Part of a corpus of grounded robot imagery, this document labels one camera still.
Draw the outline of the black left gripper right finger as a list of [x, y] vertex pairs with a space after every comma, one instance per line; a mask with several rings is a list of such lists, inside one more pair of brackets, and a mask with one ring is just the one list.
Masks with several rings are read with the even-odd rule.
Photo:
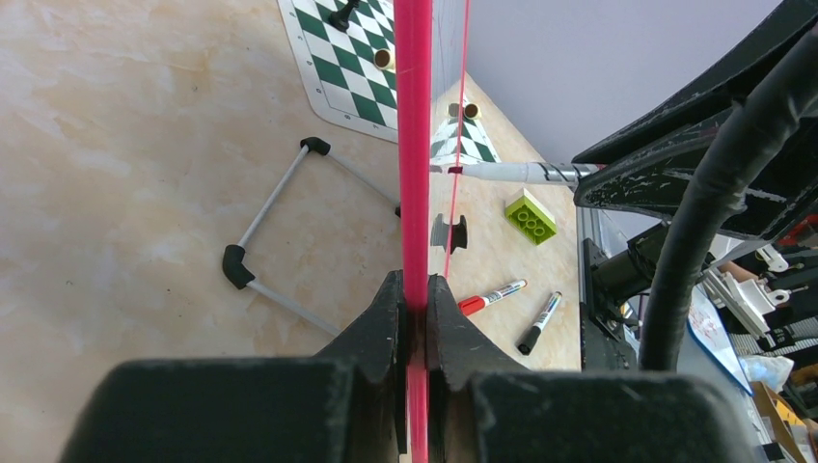
[[690, 375], [534, 371], [428, 282], [431, 462], [757, 462], [728, 395]]

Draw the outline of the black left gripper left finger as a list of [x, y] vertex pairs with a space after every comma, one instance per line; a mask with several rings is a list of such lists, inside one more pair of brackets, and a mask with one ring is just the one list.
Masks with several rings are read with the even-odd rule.
[[307, 357], [146, 359], [114, 367], [64, 462], [396, 462], [406, 452], [403, 275]]

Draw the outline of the purple cap whiteboard marker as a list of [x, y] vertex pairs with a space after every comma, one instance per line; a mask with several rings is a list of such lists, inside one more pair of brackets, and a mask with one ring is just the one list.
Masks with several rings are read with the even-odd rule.
[[576, 186], [582, 178], [591, 176], [604, 168], [605, 165], [601, 164], [560, 164], [539, 161], [432, 165], [430, 172], [461, 175], [489, 181]]

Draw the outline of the pink framed whiteboard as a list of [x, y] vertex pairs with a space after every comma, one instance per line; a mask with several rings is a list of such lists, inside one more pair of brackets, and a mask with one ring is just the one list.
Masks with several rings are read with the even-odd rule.
[[460, 159], [468, 1], [395, 2], [395, 77], [406, 306], [406, 412], [411, 459], [427, 462], [429, 291], [450, 266]]

